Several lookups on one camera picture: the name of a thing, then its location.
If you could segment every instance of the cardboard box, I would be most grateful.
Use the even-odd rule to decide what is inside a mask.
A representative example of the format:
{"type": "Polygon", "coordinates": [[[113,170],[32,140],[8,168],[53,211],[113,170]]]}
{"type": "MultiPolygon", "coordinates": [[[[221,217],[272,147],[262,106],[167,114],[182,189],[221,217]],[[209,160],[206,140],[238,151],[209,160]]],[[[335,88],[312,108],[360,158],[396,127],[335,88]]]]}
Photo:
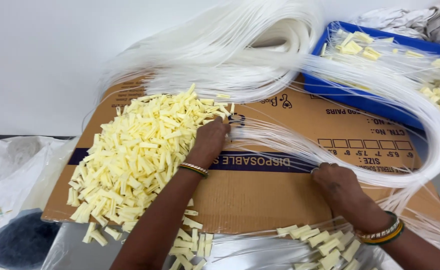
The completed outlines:
{"type": "MultiPolygon", "coordinates": [[[[76,208],[66,202],[67,183],[73,170],[86,155],[86,149],[91,147],[94,134],[102,131],[100,124],[113,120],[115,107],[123,107],[142,95],[142,89],[132,89],[139,85],[139,81],[131,81],[107,91],[105,96],[120,92],[109,96],[97,107],[56,183],[42,215],[44,220],[71,221],[69,217],[76,208]]],[[[285,89],[268,99],[237,104],[235,108],[240,117],[268,122],[277,120],[318,142],[342,160],[358,166],[377,171],[388,171],[391,166],[402,167],[404,164],[413,168],[421,166],[404,128],[314,95],[285,89]]],[[[251,150],[273,151],[260,146],[251,147],[251,150]]],[[[204,231],[238,234],[292,224],[315,224],[333,217],[331,209],[314,187],[311,175],[289,167],[291,160],[288,158],[278,162],[236,154],[224,151],[212,165],[211,176],[201,182],[194,194],[193,209],[200,214],[192,219],[204,224],[204,231]]],[[[436,199],[423,190],[410,201],[409,207],[440,219],[438,195],[432,184],[427,187],[436,199]]],[[[390,194],[389,188],[364,190],[375,200],[390,194]]]]}

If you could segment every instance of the blue crate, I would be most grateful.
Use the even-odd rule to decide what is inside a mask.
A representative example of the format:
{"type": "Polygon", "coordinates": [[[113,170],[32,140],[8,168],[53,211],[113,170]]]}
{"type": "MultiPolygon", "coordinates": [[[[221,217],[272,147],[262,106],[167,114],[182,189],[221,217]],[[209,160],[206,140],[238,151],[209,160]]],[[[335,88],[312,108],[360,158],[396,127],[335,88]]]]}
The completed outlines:
{"type": "MultiPolygon", "coordinates": [[[[342,28],[345,30],[353,33],[355,31],[361,31],[365,32],[366,34],[369,34],[370,36],[374,38],[390,38],[394,37],[396,42],[402,45],[418,48],[420,50],[426,51],[426,52],[433,52],[440,54],[440,44],[424,41],[420,39],[414,39],[407,36],[399,35],[399,34],[391,34],[387,32],[383,32],[380,30],[376,30],[373,28],[367,28],[367,27],[360,27],[358,25],[342,22],[342,21],[335,21],[331,22],[327,28],[325,29],[325,32],[320,37],[320,40],[318,41],[317,45],[313,49],[312,54],[313,55],[320,55],[320,52],[322,50],[323,44],[327,41],[328,36],[330,34],[330,29],[334,27],[334,25],[340,24],[342,28]]],[[[331,87],[329,84],[322,82],[317,77],[304,74],[305,77],[305,83],[311,84],[311,85],[305,85],[305,90],[317,94],[317,95],[325,95],[326,98],[338,101],[344,104],[347,104],[352,107],[359,108],[361,110],[383,116],[385,118],[397,121],[399,123],[403,123],[408,126],[413,126],[416,128],[423,129],[422,124],[414,119],[413,117],[402,113],[396,109],[392,109],[391,107],[388,107],[382,103],[378,103],[376,101],[372,101],[368,98],[361,97],[361,96],[354,96],[354,95],[335,95],[335,94],[351,94],[348,93],[345,90],[338,89],[331,87]]],[[[364,92],[362,90],[355,90],[356,92],[362,94],[362,95],[371,95],[370,93],[364,92]]]]}

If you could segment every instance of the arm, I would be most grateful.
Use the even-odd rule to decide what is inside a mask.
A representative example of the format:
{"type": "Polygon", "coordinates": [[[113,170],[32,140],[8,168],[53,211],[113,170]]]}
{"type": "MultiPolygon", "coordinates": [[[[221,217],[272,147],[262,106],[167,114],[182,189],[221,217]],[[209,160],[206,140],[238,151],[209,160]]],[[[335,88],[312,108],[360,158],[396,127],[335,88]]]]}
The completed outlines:
{"type": "MultiPolygon", "coordinates": [[[[328,205],[355,229],[374,234],[391,226],[391,216],[361,190],[352,170],[322,163],[312,171],[312,178],[328,205]]],[[[393,242],[380,247],[406,270],[440,270],[440,249],[408,228],[393,242]]]]}
{"type": "MultiPolygon", "coordinates": [[[[230,125],[222,124],[221,117],[200,127],[185,162],[210,167],[229,131],[230,125]]],[[[180,168],[133,228],[110,270],[161,269],[200,180],[200,174],[180,168]]]]}

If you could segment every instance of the white wall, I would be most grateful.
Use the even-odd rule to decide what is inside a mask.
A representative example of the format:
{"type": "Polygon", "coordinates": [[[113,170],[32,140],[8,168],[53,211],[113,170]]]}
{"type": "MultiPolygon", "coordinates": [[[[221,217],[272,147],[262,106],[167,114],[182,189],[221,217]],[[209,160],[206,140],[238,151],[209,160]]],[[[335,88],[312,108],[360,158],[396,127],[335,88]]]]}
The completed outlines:
{"type": "MultiPolygon", "coordinates": [[[[222,0],[0,0],[0,135],[76,136],[98,68],[222,0]]],[[[322,0],[329,21],[437,0],[322,0]]]]}

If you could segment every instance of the human hand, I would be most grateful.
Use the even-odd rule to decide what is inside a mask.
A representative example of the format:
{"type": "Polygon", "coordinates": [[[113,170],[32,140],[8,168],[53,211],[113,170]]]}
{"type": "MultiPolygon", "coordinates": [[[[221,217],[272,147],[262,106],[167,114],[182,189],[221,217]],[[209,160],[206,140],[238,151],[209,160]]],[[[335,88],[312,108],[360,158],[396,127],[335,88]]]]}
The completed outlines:
{"type": "Polygon", "coordinates": [[[313,169],[312,179],[334,212],[356,229],[374,234],[391,226],[391,216],[363,192],[352,170],[336,163],[322,163],[313,169]]]}
{"type": "Polygon", "coordinates": [[[230,132],[230,125],[223,124],[221,117],[200,127],[197,130],[195,144],[185,162],[208,169],[220,155],[225,145],[225,134],[228,132],[230,132]]]}

